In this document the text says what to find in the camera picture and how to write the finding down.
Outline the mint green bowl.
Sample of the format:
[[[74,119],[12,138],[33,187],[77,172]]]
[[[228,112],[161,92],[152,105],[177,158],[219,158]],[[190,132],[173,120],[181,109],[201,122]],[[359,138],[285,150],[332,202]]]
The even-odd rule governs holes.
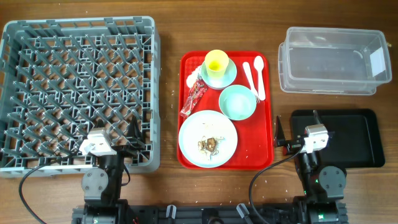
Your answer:
[[[231,85],[219,96],[221,112],[229,119],[242,121],[248,119],[256,110],[257,101],[251,90],[242,85]]]

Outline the white plastic spoon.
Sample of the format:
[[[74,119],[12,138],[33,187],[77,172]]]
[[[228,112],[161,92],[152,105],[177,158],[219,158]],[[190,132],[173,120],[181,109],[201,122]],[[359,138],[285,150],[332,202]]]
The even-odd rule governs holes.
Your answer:
[[[261,56],[257,56],[254,59],[254,68],[257,70],[258,75],[258,96],[261,101],[266,99],[265,87],[264,87],[264,80],[262,76],[262,71],[264,69],[264,61]]]

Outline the white plastic fork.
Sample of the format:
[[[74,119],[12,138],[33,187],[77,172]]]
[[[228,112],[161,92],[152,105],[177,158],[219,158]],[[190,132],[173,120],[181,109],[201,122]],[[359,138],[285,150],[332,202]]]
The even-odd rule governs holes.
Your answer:
[[[245,76],[246,76],[246,78],[248,80],[250,91],[255,96],[256,102],[259,103],[260,99],[258,97],[257,90],[254,87],[254,81],[253,81],[253,78],[252,78],[252,72],[251,72],[251,68],[250,68],[250,65],[249,65],[248,62],[243,62],[243,70],[244,70]]]

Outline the light blue small bowl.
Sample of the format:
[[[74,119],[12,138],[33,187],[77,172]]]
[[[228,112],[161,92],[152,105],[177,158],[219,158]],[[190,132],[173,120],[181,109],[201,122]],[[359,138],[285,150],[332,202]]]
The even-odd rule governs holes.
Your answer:
[[[237,68],[235,63],[229,59],[229,64],[226,68],[226,71],[224,75],[219,78],[211,78],[208,76],[207,71],[206,71],[206,66],[205,63],[202,63],[201,65],[201,72],[200,72],[200,77],[201,79],[212,89],[214,90],[222,90],[232,84],[234,82],[236,76],[237,76]]]

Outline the yellow plastic cup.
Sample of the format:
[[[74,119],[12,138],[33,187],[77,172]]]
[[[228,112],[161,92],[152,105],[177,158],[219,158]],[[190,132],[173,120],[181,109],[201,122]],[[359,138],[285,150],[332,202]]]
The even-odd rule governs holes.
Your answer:
[[[220,79],[224,76],[229,64],[229,57],[222,50],[211,50],[205,56],[205,68],[208,76]]]

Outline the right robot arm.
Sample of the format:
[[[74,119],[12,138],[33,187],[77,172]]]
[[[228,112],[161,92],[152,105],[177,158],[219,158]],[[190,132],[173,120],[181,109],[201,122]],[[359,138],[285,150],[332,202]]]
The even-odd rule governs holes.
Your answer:
[[[344,198],[346,171],[337,166],[322,165],[319,152],[328,146],[333,136],[321,123],[317,111],[315,124],[305,127],[304,133],[287,140],[276,118],[274,146],[283,147],[283,155],[292,156],[302,183],[304,196],[295,197],[291,220],[296,223],[348,223]]]

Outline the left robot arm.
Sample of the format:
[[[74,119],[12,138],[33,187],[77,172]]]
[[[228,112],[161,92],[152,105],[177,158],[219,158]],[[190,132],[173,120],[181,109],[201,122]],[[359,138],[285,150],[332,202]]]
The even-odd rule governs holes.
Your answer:
[[[127,129],[125,145],[112,146],[104,121],[98,120],[80,146],[83,154],[98,159],[98,165],[87,171],[82,180],[85,205],[74,209],[72,223],[139,223],[126,199],[121,199],[123,173],[128,172],[124,159],[144,149],[143,137],[136,118]]]

